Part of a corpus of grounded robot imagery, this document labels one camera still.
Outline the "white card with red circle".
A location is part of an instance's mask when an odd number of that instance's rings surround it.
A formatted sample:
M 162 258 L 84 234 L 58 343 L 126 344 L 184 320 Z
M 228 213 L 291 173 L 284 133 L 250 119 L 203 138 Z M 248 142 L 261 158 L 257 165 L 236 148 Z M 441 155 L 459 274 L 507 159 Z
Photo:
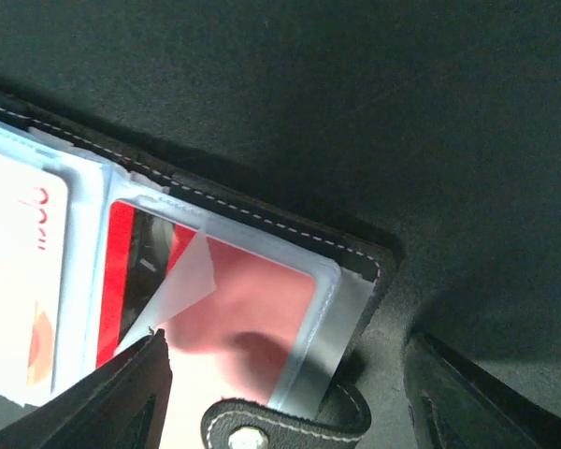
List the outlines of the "white card with red circle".
M 39 406 L 52 393 L 68 187 L 0 154 L 0 396 Z

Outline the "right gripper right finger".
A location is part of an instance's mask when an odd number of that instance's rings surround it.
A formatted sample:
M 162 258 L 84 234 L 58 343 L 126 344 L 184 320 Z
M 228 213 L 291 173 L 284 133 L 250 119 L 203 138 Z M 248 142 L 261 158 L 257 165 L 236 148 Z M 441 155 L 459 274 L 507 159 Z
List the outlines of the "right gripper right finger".
M 561 448 L 561 418 L 437 338 L 404 351 L 404 386 L 420 448 Z

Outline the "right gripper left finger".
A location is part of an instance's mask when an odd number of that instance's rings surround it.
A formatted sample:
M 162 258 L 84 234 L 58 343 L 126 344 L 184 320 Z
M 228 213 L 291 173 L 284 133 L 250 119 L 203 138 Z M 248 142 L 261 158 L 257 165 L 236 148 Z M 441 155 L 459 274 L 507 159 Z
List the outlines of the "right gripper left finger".
M 171 384 L 160 329 L 1 429 L 0 448 L 157 448 Z

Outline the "red credit card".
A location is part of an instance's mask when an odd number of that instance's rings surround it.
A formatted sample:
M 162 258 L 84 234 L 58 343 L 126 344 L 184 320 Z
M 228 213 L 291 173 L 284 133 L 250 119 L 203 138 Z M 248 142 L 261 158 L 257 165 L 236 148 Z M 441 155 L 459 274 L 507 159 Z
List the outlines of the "red credit card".
M 172 371 L 164 448 L 198 448 L 203 413 L 223 398 L 267 404 L 316 283 L 205 230 L 117 201 L 109 210 L 96 362 L 109 361 L 163 282 L 180 312 L 162 322 Z

